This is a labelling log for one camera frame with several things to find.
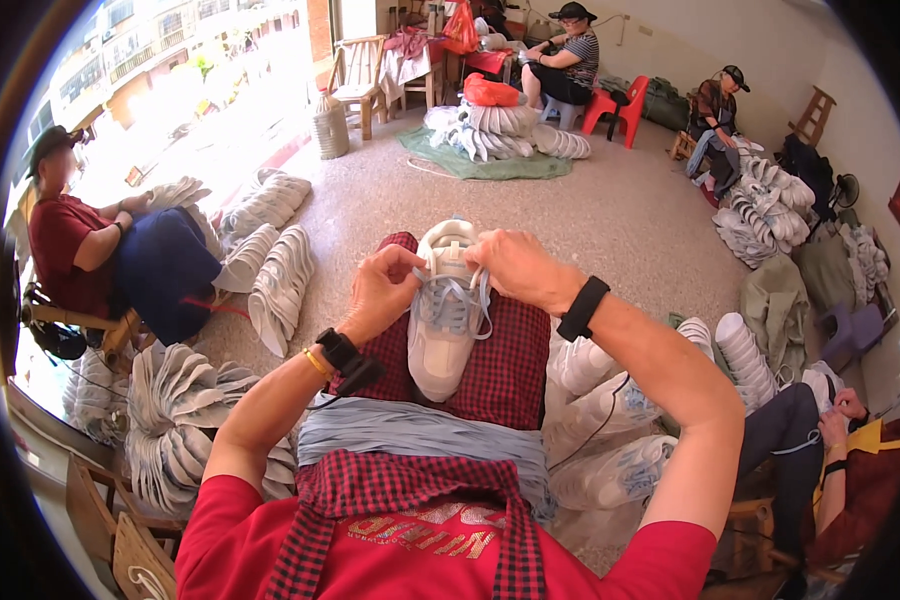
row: red string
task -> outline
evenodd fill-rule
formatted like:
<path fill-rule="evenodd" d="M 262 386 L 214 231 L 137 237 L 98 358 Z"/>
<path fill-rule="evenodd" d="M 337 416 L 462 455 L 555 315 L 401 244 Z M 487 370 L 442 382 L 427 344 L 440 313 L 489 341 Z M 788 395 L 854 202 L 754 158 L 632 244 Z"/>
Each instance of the red string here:
<path fill-rule="evenodd" d="M 180 302 L 186 303 L 188 305 L 199 306 L 200 308 L 206 308 L 207 310 L 209 310 L 211 312 L 222 311 L 222 312 L 227 312 L 227 313 L 236 313 L 236 314 L 240 315 L 240 317 L 247 319 L 248 321 L 251 320 L 251 316 L 248 315 L 245 311 L 240 310 L 239 308 L 234 308 L 233 306 L 223 306 L 223 305 L 215 306 L 209 302 L 204 302 L 203 300 L 198 300 L 194 297 L 184 297 L 182 300 L 180 300 Z"/>

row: red plastic chair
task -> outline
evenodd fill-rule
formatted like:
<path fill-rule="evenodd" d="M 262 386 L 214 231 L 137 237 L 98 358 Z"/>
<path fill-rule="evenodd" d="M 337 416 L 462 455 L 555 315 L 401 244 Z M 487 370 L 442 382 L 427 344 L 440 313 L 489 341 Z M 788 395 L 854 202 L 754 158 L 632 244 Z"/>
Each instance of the red plastic chair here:
<path fill-rule="evenodd" d="M 615 122 L 610 123 L 610 129 L 606 133 L 607 139 L 612 138 L 613 128 L 616 123 L 620 123 L 620 133 L 626 136 L 624 148 L 632 150 L 634 148 L 634 138 L 636 138 L 636 128 L 640 124 L 640 113 L 643 112 L 643 101 L 647 97 L 647 87 L 650 80 L 646 75 L 641 75 L 633 81 L 630 89 L 626 90 L 626 98 L 629 104 L 620 106 L 620 112 L 617 113 L 617 102 L 611 98 L 611 93 L 605 89 L 594 88 L 593 98 L 586 105 L 586 112 L 583 114 L 583 128 L 585 135 L 589 136 L 593 133 L 593 128 L 597 126 L 597 119 L 604 113 L 617 114 Z"/>

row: black cap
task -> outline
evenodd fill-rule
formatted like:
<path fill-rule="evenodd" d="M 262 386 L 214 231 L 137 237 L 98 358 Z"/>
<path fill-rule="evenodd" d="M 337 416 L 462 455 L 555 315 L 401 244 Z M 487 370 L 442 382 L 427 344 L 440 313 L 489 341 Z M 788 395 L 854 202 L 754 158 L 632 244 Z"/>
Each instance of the black cap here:
<path fill-rule="evenodd" d="M 556 20 L 586 19 L 588 23 L 597 20 L 597 15 L 584 8 L 584 5 L 579 2 L 567 2 L 559 12 L 551 12 L 549 17 Z"/>
<path fill-rule="evenodd" d="M 740 70 L 739 66 L 734 64 L 728 64 L 723 67 L 723 73 L 726 73 L 733 80 L 733 83 L 740 87 L 740 90 L 744 90 L 744 92 L 750 92 L 750 86 L 744 81 L 744 72 Z"/>
<path fill-rule="evenodd" d="M 28 177 L 36 175 L 40 162 L 46 159 L 54 151 L 66 146 L 73 148 L 78 143 L 84 141 L 84 130 L 68 131 L 62 125 L 55 125 L 46 129 L 33 142 L 33 154 L 30 155 L 30 170 Z"/>

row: gold bracelet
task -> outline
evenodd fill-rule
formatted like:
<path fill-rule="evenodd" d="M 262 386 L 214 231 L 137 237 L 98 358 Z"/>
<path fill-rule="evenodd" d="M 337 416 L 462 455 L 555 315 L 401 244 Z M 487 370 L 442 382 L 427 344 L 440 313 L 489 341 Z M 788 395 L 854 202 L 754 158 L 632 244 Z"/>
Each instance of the gold bracelet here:
<path fill-rule="evenodd" d="M 310 348 L 308 348 L 308 347 L 303 348 L 303 354 L 307 355 L 307 358 L 310 359 L 310 362 L 312 363 L 312 365 L 314 367 L 316 367 L 316 370 L 319 371 L 320 374 L 323 375 L 327 381 L 333 381 L 333 375 L 330 374 L 330 371 L 328 371 L 326 369 L 326 367 L 323 365 L 323 363 L 321 363 L 321 361 L 317 360 L 317 357 L 314 356 L 314 354 L 310 351 Z"/>

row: blue stool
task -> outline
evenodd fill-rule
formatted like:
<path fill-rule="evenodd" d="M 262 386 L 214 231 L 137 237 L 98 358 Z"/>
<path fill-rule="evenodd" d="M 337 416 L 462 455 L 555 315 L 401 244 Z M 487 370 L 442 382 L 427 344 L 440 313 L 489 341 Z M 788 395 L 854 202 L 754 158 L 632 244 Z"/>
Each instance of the blue stool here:
<path fill-rule="evenodd" d="M 816 319 L 816 326 L 823 326 L 828 320 L 834 320 L 836 330 L 823 346 L 820 358 L 837 371 L 834 359 L 842 354 L 849 354 L 849 361 L 840 366 L 840 370 L 854 359 L 858 359 L 873 348 L 883 337 L 883 316 L 876 304 L 867 304 L 851 314 L 847 306 L 840 302 L 825 315 Z"/>
<path fill-rule="evenodd" d="M 545 95 L 545 97 L 547 106 L 540 115 L 540 123 L 547 120 L 551 111 L 556 111 L 560 115 L 560 130 L 562 132 L 569 132 L 573 129 L 574 124 L 577 122 L 577 117 L 584 116 L 584 111 L 587 109 L 585 105 L 577 106 L 576 104 L 555 100 L 550 96 Z"/>

